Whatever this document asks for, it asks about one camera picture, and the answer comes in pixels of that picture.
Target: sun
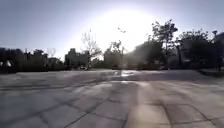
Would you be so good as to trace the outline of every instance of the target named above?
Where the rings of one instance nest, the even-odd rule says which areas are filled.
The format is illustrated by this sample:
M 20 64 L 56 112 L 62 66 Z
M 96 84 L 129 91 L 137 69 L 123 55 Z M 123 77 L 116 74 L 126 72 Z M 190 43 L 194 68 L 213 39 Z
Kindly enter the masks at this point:
M 147 39 L 154 21 L 152 16 L 140 11 L 112 10 L 96 18 L 90 28 L 104 49 L 110 42 L 121 40 L 126 50 L 131 51 Z

